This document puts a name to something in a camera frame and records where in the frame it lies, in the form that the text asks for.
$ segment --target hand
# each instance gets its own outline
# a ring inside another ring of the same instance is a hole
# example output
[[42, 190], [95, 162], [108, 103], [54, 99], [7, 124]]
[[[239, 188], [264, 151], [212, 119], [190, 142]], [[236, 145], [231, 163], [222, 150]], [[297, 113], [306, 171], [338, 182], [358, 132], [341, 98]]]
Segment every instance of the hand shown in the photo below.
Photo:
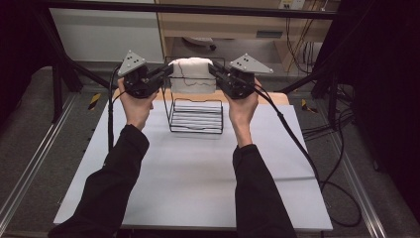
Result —
[[[118, 79], [118, 88], [120, 93], [125, 91], [124, 78]], [[120, 96], [123, 103], [124, 112], [126, 113], [127, 125], [133, 125], [139, 130], [143, 130], [148, 120], [151, 109], [154, 109], [153, 101], [157, 97], [158, 92], [155, 92], [148, 98], [135, 98], [128, 93], [123, 93]]]
[[225, 97], [229, 102], [229, 118], [234, 127], [238, 146], [242, 148], [252, 144], [250, 124], [259, 105], [259, 95], [253, 92], [244, 99], [232, 99], [226, 94]]

